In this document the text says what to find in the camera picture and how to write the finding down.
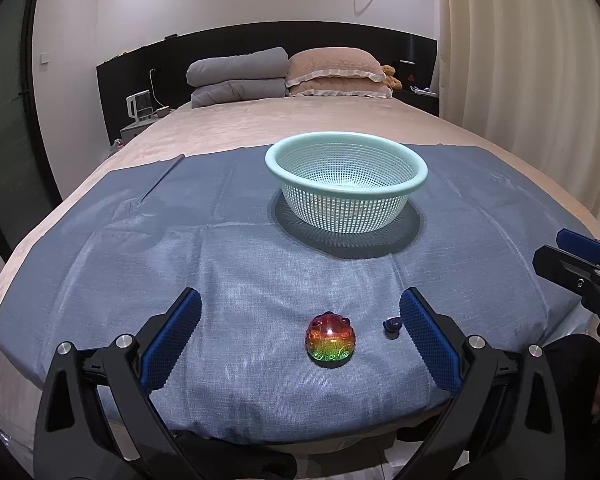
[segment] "rainbow glass ornament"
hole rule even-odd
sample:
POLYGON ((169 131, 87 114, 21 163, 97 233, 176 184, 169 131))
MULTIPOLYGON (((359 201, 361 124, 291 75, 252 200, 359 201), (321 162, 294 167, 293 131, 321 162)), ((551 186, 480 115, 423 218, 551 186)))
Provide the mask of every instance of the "rainbow glass ornament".
POLYGON ((309 323, 304 338, 309 355, 320 362, 342 361, 353 353, 356 333, 347 317, 327 311, 309 323))

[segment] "power cord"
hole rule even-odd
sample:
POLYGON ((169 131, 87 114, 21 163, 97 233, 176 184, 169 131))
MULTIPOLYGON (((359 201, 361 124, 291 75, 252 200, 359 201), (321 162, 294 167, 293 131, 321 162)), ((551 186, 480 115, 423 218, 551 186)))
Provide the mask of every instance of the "power cord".
POLYGON ((155 70, 155 68, 152 68, 151 70, 149 70, 149 82, 151 83, 151 94, 154 96, 155 102, 157 102, 162 108, 166 108, 166 106, 164 106, 160 101, 158 101, 158 98, 155 96, 154 70, 155 70))

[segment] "blue gripper pad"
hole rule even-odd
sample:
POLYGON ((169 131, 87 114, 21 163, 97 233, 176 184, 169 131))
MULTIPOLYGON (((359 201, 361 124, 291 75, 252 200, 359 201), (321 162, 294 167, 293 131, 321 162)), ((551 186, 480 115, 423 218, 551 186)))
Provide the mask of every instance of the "blue gripper pad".
POLYGON ((568 229, 562 229, 555 237, 558 248, 574 254, 594 265, 600 264, 600 242, 568 229))
POLYGON ((462 388, 458 354, 410 290, 405 290, 400 297, 400 318, 436 386, 457 393, 462 388))
POLYGON ((160 390, 202 316, 202 299, 191 290, 142 354, 138 382, 147 391, 160 390))

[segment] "curtain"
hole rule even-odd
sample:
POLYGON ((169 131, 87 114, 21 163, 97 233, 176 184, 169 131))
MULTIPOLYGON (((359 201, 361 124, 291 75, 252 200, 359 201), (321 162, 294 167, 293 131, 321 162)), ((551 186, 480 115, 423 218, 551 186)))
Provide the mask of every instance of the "curtain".
POLYGON ((440 0, 440 116, 554 179, 600 220, 600 8, 440 0))

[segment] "mint green basket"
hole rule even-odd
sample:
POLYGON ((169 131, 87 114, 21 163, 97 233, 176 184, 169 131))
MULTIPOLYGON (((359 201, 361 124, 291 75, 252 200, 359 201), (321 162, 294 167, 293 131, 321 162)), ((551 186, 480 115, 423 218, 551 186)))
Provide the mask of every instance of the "mint green basket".
POLYGON ((292 211, 335 233, 368 233, 391 223, 427 177, 426 163, 413 150, 352 132, 280 140, 265 162, 292 211))

